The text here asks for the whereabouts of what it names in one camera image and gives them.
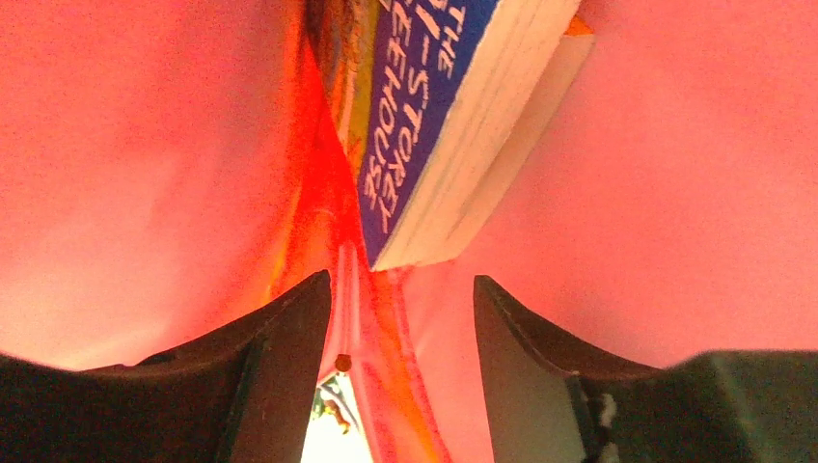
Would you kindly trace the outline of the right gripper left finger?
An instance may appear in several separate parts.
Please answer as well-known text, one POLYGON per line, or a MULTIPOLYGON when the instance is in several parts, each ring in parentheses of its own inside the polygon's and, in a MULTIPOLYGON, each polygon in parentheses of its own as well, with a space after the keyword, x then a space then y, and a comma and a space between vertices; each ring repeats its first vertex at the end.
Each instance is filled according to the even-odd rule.
POLYGON ((312 274, 264 307, 133 365, 1 359, 5 462, 297 462, 331 314, 312 274))

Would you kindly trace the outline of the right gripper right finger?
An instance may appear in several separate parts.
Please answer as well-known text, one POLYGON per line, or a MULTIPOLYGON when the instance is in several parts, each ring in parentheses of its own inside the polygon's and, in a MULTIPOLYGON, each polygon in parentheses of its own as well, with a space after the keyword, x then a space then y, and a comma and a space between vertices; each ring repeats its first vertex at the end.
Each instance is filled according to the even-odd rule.
POLYGON ((813 462, 817 355, 716 350, 669 368, 618 357, 474 280, 498 462, 813 462))

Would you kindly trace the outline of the pink student backpack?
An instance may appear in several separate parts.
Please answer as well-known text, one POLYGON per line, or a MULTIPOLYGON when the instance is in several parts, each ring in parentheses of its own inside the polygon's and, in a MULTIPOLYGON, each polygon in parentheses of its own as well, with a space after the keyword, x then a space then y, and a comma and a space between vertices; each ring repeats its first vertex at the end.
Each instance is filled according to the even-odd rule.
POLYGON ((817 345, 817 5, 586 1, 596 44, 458 259, 367 271, 300 1, 1 5, 1 348, 135 363, 330 269, 375 458, 490 462, 487 274, 606 350, 817 345))

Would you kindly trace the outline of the blue cover book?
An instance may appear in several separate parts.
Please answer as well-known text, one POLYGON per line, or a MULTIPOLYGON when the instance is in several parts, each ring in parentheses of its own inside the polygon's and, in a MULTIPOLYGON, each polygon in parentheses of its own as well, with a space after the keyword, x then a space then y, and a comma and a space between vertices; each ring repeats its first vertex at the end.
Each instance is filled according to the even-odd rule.
POLYGON ((379 4, 358 174, 370 269, 445 261, 461 208, 579 8, 562 0, 379 4))

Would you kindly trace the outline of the orange comic book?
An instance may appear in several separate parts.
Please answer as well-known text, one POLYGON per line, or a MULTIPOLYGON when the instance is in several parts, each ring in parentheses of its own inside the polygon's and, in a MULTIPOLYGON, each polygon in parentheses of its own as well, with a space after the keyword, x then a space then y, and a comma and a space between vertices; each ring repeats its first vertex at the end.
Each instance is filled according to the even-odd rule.
POLYGON ((497 158, 461 208, 442 249, 444 260, 459 256, 490 218, 557 113, 594 43, 592 29, 574 15, 497 158))

